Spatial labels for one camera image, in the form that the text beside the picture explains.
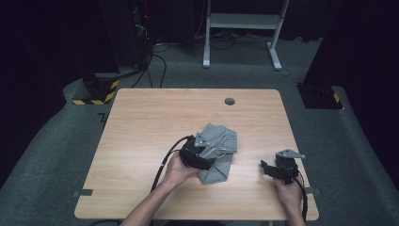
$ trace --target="wooden table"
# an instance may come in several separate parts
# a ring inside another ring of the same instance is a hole
[[[226,105],[226,98],[235,104]],[[125,218],[150,193],[171,146],[209,122],[237,132],[228,181],[205,186],[196,175],[189,178],[155,218],[286,219],[276,186],[260,167],[261,159],[273,163],[278,151],[297,150],[279,93],[272,89],[120,89],[83,187],[92,194],[80,196],[75,215]],[[296,163],[309,186],[302,161]],[[318,215],[309,195],[307,220]]]

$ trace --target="gray cloth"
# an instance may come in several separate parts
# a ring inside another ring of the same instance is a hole
[[[198,173],[202,183],[209,185],[227,181],[232,155],[237,153],[237,134],[223,125],[208,123],[201,133],[197,133],[195,146],[205,147],[200,157],[216,159],[209,170]]]

